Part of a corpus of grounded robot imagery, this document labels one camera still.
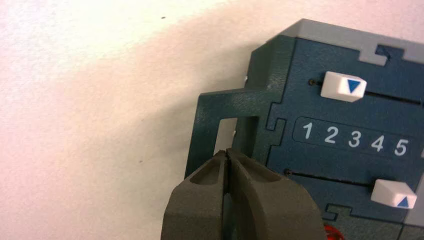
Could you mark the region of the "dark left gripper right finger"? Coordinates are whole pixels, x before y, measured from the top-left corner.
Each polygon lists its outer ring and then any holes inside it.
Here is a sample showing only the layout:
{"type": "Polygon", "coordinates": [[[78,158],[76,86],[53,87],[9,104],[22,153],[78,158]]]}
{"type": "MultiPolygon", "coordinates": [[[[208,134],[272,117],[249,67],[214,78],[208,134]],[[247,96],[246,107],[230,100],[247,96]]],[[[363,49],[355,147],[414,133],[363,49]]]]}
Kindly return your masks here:
{"type": "Polygon", "coordinates": [[[232,148],[227,156],[237,239],[327,239],[321,212],[302,185],[232,148]]]}

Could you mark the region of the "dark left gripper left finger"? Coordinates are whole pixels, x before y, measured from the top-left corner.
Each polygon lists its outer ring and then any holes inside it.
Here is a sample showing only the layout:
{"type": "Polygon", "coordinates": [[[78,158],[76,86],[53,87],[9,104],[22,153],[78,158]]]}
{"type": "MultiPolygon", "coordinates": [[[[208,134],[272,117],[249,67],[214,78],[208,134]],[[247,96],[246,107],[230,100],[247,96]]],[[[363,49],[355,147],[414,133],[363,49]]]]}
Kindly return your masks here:
{"type": "Polygon", "coordinates": [[[161,239],[223,238],[228,163],[226,151],[220,150],[173,189],[163,216],[161,239]]]}

